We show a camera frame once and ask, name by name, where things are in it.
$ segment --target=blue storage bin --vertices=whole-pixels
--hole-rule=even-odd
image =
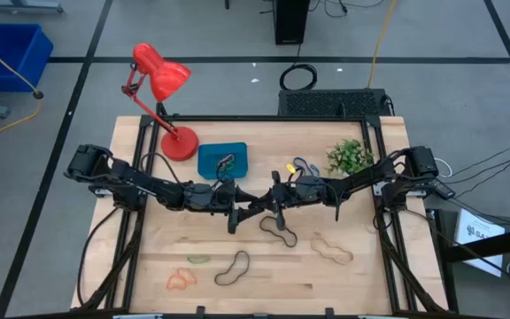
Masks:
[[[202,144],[198,148],[198,173],[208,180],[214,180],[216,168],[221,160],[229,154],[234,155],[234,166],[226,172],[220,172],[220,178],[231,175],[233,178],[242,178],[247,175],[247,144]]]
[[[38,24],[0,24],[0,58],[33,85],[37,85],[53,45]],[[0,92],[32,89],[0,63]]]

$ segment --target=lamp arm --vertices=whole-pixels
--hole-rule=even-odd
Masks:
[[[164,128],[166,131],[168,131],[174,138],[180,139],[181,136],[178,134],[176,129],[174,129],[170,124],[168,124],[166,121],[160,118],[154,111],[152,111],[149,106],[147,106],[143,101],[141,101],[137,97],[137,91],[141,88],[141,85],[143,85],[143,81],[145,79],[145,76],[147,74],[145,72],[140,72],[141,75],[139,77],[139,81],[137,83],[133,83],[133,79],[135,78],[135,74],[138,71],[138,65],[136,63],[131,64],[131,73],[129,74],[129,77],[127,78],[126,85],[121,87],[121,92],[131,98],[133,102],[135,102],[139,107],[141,107],[147,114],[149,114],[162,128]]]

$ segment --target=lamp base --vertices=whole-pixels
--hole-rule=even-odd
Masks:
[[[181,138],[176,139],[171,134],[164,134],[160,140],[160,148],[171,160],[187,160],[196,154],[196,150],[198,149],[198,136],[190,128],[178,127],[175,128],[175,130]]]

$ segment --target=green leaves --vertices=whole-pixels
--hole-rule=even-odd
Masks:
[[[342,140],[341,144],[334,146],[334,151],[326,153],[326,157],[328,174],[341,170],[351,175],[373,164],[373,154],[364,150],[356,140]]]

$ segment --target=red desk lamp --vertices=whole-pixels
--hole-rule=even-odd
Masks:
[[[183,65],[164,60],[148,43],[139,43],[133,49],[133,59],[136,63],[131,65],[131,74],[127,84],[121,91],[141,106],[162,128],[169,134],[164,134],[160,141],[160,148],[171,160],[187,160],[196,153],[198,137],[190,128],[175,127],[163,121],[145,103],[137,98],[137,91],[141,88],[145,76],[151,78],[152,94],[157,102],[162,103],[175,93],[190,77],[191,71]],[[139,71],[141,77],[133,83],[135,73]]]

